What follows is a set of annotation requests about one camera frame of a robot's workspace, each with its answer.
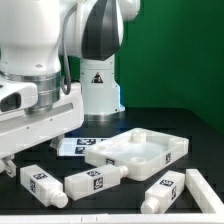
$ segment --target green wall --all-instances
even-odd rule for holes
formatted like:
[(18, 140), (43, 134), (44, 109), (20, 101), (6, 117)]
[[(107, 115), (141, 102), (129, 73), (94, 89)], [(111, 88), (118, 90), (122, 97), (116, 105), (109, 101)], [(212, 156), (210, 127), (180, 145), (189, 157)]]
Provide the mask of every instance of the green wall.
[(125, 29), (122, 103), (187, 108), (224, 135), (224, 1), (142, 0)]

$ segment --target white cuboid object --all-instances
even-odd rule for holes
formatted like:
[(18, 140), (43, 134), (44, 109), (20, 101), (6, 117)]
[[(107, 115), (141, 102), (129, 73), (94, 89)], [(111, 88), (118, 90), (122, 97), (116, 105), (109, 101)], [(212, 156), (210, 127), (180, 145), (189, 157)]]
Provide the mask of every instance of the white cuboid object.
[(186, 171), (186, 186), (203, 213), (224, 214), (224, 204), (197, 169)]
[(145, 193), (143, 214), (163, 214), (184, 190), (185, 174), (168, 171)]
[(68, 203), (63, 185), (37, 165), (21, 168), (20, 181), (46, 207), (63, 208)]
[(189, 140), (136, 128), (86, 150), (93, 166), (126, 166), (128, 178), (144, 181), (188, 153)]
[(73, 200), (95, 194), (120, 184), (128, 173), (126, 167), (106, 165), (65, 178), (65, 193)]

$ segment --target black table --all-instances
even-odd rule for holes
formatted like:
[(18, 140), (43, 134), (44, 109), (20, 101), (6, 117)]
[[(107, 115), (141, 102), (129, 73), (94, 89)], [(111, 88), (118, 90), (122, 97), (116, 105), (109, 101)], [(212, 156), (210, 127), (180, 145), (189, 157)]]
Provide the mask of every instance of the black table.
[[(145, 191), (165, 172), (185, 173), (196, 168), (203, 174), (220, 199), (224, 201), (224, 138), (194, 113), (184, 109), (127, 108), (124, 117), (111, 121), (85, 121), (67, 137), (109, 138), (133, 128), (144, 128), (188, 138), (189, 153), (144, 182), (122, 179), (121, 185), (80, 199), (69, 200), (63, 209), (44, 207), (20, 185), (19, 168), (37, 164), (63, 182), (64, 177), (92, 168), (84, 158), (57, 157), (50, 141), (16, 154), (17, 177), (0, 174), (0, 215), (35, 214), (139, 214)], [(188, 189), (167, 213), (200, 212)]]

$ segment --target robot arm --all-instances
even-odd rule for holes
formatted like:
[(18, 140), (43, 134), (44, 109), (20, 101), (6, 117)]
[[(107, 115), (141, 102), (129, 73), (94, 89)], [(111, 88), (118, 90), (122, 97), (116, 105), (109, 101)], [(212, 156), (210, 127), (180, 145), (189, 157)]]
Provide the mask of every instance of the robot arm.
[(89, 60), (103, 61), (115, 54), (122, 44), (123, 22), (134, 19), (140, 10), (140, 0), (61, 0), (61, 24), (75, 3), (77, 11), (67, 27), (67, 52)]
[(68, 96), (60, 91), (58, 54), (67, 12), (78, 4), (67, 29), (68, 55), (105, 60), (119, 49), (123, 21), (134, 18), (139, 2), (0, 1), (0, 159), (6, 167), (11, 155), (82, 125), (80, 84)]

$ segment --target cable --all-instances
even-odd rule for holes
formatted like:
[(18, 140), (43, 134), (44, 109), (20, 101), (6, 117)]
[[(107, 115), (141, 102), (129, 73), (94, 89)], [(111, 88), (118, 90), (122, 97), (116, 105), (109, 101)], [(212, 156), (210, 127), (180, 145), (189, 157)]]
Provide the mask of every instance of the cable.
[(66, 49), (66, 30), (67, 30), (69, 18), (73, 14), (73, 12), (75, 12), (76, 10), (77, 10), (77, 3), (67, 13), (64, 19), (63, 27), (62, 27), (62, 52), (63, 52), (63, 59), (64, 59), (65, 77), (61, 77), (61, 89), (65, 95), (69, 95), (71, 92), (71, 73), (70, 73), (70, 66), (68, 62), (68, 54)]

